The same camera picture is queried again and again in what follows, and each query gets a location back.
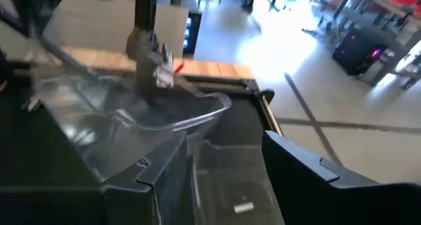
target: black metal frame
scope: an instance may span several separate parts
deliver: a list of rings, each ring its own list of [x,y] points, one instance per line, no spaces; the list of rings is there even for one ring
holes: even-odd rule
[[[153,30],[156,12],[157,0],[136,0],[134,24],[140,30]]]

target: black machine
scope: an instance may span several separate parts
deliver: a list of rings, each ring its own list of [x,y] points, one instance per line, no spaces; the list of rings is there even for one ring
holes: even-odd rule
[[[194,54],[197,38],[199,37],[202,12],[189,11],[187,18],[186,33],[184,35],[183,54]]]
[[[333,59],[348,75],[364,74],[380,58],[387,46],[366,35],[364,30],[352,29],[335,49]]]
[[[23,18],[0,12],[2,21],[26,36],[30,20],[42,28],[48,17],[33,16],[42,6],[14,1]],[[147,26],[151,13],[143,14],[136,23]],[[160,137],[144,154],[137,147],[89,153],[76,150],[47,109],[22,110],[32,96],[29,69],[0,53],[1,81],[7,81],[0,83],[4,224],[421,223],[419,185],[379,184],[287,140],[268,108],[273,92],[259,91],[254,81],[186,78],[232,100],[205,140],[182,130]],[[179,94],[176,87],[162,91]],[[196,108],[178,97],[183,109]],[[109,177],[99,178],[81,151]]]

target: clear acrylic sheet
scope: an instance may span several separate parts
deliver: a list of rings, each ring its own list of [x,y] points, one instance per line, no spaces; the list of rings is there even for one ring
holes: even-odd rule
[[[177,90],[163,89],[164,94],[146,100],[132,89],[134,79],[105,76],[79,63],[62,47],[73,39],[66,35],[78,34],[69,26],[80,30],[89,26],[89,20],[81,19],[58,7],[38,38],[41,45],[34,45],[37,64],[32,79],[36,95],[100,182],[135,163],[174,132],[204,132],[230,107],[228,96],[203,93],[181,76],[174,77]]]

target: gray floor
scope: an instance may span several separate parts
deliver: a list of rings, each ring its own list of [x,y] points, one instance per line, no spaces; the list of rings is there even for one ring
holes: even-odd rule
[[[250,66],[262,89],[275,90],[272,111],[285,136],[299,145],[335,160],[326,150],[330,147],[340,163],[379,182],[421,180],[421,84],[403,91],[402,79],[388,78],[371,88],[347,76],[330,58],[331,51],[301,32],[301,27],[315,25],[303,3],[291,3],[291,12],[278,13],[268,12],[267,0],[256,0],[252,15],[240,4],[241,0],[201,3],[204,14],[194,59]],[[115,18],[132,19],[127,16]],[[2,48],[12,57],[28,50],[28,42],[2,24],[0,31]],[[124,50],[125,39],[103,37],[107,49]]]

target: transparent plastic container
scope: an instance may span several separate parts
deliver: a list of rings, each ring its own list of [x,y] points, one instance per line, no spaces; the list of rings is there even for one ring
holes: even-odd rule
[[[189,142],[196,224],[283,224],[260,145]]]
[[[71,3],[75,1],[90,9],[66,7],[68,2],[62,1],[34,45],[32,80],[35,94],[100,182],[134,164],[170,140],[175,132],[205,133],[230,107],[228,96],[203,93],[182,76],[175,75],[175,88],[158,88],[146,97],[134,90],[134,73],[121,77],[117,69],[115,75],[102,74],[93,66],[78,62],[69,54],[69,47],[101,52],[101,48],[109,50],[107,44],[117,42],[115,38],[119,43],[126,41],[130,30],[126,30],[125,20],[118,19],[122,16],[115,9],[123,7],[124,13],[127,8],[132,28],[134,14],[130,13],[134,12],[134,1]],[[94,19],[106,11],[108,18],[115,18],[120,25],[116,28],[123,30],[104,25],[106,18]],[[112,60],[103,62],[108,69],[112,67]]]

